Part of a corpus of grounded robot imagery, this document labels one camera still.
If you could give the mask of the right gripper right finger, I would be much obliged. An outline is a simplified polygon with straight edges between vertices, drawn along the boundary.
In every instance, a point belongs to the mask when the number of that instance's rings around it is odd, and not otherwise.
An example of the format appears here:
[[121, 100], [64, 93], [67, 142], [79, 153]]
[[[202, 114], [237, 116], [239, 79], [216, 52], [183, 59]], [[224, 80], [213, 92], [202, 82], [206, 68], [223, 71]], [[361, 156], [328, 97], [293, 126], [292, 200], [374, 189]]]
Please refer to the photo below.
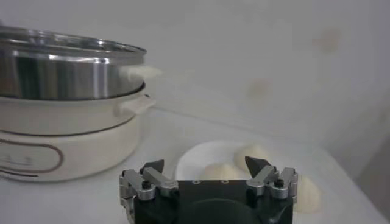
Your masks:
[[268, 160], [251, 156], [245, 156], [245, 162], [252, 177], [246, 184], [255, 191], [256, 196], [263, 196], [268, 189], [276, 200], [289, 197], [297, 200], [298, 173], [294, 168], [285, 167], [279, 172]]

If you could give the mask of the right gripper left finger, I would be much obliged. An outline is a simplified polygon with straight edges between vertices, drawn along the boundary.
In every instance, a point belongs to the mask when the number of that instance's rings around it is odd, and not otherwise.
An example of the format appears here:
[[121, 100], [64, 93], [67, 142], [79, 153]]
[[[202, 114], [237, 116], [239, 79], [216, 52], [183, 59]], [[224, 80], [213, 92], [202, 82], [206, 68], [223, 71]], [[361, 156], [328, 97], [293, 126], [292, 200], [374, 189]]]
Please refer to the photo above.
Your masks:
[[137, 197], [141, 201], [153, 200], [157, 194], [172, 197], [179, 189], [179, 182], [165, 177], [163, 159], [147, 162], [137, 172], [123, 170], [119, 175], [119, 196], [125, 200]]

